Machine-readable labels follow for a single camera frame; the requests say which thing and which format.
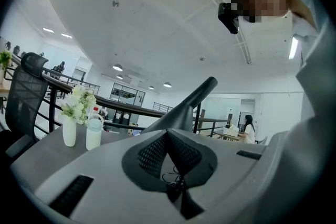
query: black camera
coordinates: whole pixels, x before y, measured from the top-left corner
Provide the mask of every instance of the black camera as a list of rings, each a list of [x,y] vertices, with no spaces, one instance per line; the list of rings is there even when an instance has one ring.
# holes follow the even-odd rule
[[[220,3],[218,7],[218,19],[226,26],[231,34],[239,32],[238,16],[231,10],[230,3]]]

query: mesh chair back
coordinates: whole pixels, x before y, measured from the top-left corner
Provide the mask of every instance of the mesh chair back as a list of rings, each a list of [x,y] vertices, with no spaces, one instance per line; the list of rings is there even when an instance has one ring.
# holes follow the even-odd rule
[[[37,141],[35,119],[48,87],[41,75],[47,61],[33,52],[24,55],[21,65],[15,69],[7,100],[6,123],[9,129],[20,136],[29,135],[34,141]]]

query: window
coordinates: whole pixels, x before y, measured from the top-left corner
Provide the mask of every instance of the window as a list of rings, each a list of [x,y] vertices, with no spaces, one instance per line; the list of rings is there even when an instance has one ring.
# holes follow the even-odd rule
[[[115,83],[111,91],[110,99],[125,104],[142,106],[145,93],[120,84]]]

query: white shirt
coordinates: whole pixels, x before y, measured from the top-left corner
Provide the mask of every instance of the white shirt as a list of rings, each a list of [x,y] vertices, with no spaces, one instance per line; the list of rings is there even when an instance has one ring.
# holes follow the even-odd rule
[[[254,130],[253,130],[251,124],[248,124],[246,126],[246,129],[245,129],[244,133],[247,134],[246,137],[244,138],[244,143],[254,144],[255,143],[255,135],[254,135]]]

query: white vase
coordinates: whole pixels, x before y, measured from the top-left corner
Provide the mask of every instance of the white vase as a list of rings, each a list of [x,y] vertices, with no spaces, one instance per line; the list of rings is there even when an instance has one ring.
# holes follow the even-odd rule
[[[3,83],[5,76],[5,70],[2,69],[2,66],[0,65],[0,84]]]
[[[76,120],[64,117],[63,122],[63,139],[66,146],[72,147],[76,142]]]

